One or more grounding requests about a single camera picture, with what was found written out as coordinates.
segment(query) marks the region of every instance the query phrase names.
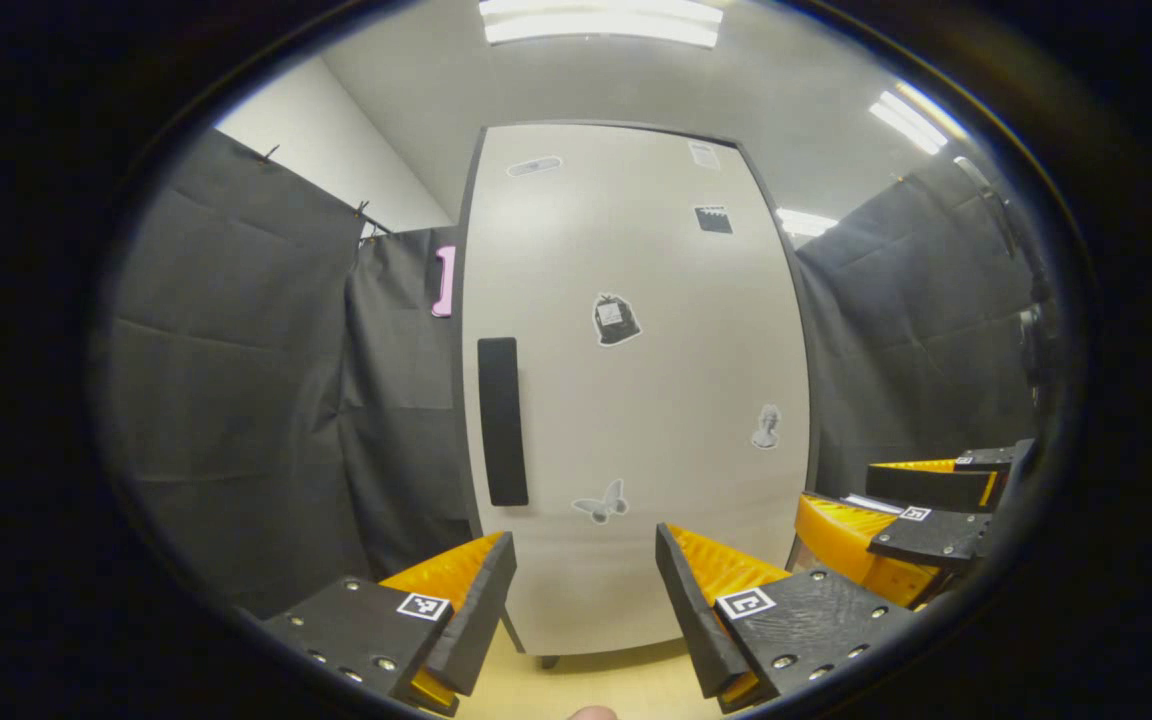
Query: ceiling light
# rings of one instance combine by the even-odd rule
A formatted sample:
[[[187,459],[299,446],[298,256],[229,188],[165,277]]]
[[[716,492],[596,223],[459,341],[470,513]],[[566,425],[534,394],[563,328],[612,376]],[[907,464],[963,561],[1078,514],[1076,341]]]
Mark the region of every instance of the ceiling light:
[[[910,138],[914,145],[929,154],[935,156],[937,151],[948,142],[923,115],[915,113],[914,108],[900,101],[890,92],[884,91],[878,97],[878,103],[869,106],[869,111],[882,122],[896,128],[901,135]]]
[[[805,234],[809,237],[818,237],[833,225],[838,225],[838,220],[799,213],[797,210],[778,209],[776,214],[781,217],[781,227],[785,232]]]
[[[896,91],[903,94],[904,97],[909,97],[909,99],[914,101],[915,105],[918,105],[919,109],[923,109],[924,113],[927,113],[929,118],[932,118],[938,123],[940,123],[940,126],[945,128],[946,131],[948,131],[952,136],[956,137],[957,141],[967,139],[968,132],[965,131],[965,129],[963,129],[963,126],[960,126],[960,123],[954,122],[954,118],[950,118],[950,115],[946,114],[946,111],[941,109],[941,106],[937,105],[937,103],[933,103],[931,97],[923,94],[918,90],[914,90],[914,86],[910,86],[909,83],[904,82],[896,83]]]
[[[722,10],[690,0],[486,0],[488,45],[529,37],[627,35],[713,47]]]

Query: white wall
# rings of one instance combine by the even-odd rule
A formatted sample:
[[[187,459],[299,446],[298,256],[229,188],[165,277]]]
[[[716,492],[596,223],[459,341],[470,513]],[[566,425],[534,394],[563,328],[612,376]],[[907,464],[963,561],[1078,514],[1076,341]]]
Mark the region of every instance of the white wall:
[[[340,86],[320,58],[248,97],[215,123],[225,132],[393,232],[449,225],[447,211]]]

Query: white door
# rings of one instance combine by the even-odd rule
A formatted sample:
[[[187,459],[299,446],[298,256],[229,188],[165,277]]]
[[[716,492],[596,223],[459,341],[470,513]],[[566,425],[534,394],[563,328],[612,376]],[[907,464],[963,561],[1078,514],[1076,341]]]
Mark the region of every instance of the white door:
[[[644,129],[490,128],[463,262],[475,497],[484,533],[515,536],[506,607],[526,652],[680,637],[660,521],[785,564],[808,464],[803,325],[738,151]],[[517,339],[526,506],[490,501],[479,338]],[[773,433],[765,406],[780,410]],[[616,479],[626,514],[575,502]]]

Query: ceiling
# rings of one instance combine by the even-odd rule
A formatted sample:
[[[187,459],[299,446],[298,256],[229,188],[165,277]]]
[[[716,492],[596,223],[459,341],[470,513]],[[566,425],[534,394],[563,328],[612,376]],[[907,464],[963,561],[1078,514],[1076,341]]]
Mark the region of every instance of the ceiling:
[[[594,119],[744,143],[773,199],[842,218],[929,156],[869,114],[895,78],[811,18],[755,0],[718,45],[558,37],[490,47],[477,0],[422,0],[324,53],[448,217],[484,126]]]

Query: black door handle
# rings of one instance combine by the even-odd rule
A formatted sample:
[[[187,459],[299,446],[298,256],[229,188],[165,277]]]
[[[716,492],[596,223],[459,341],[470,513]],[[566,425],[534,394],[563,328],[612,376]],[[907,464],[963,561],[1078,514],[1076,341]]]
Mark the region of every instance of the black door handle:
[[[526,505],[515,338],[479,340],[479,415],[492,505]]]

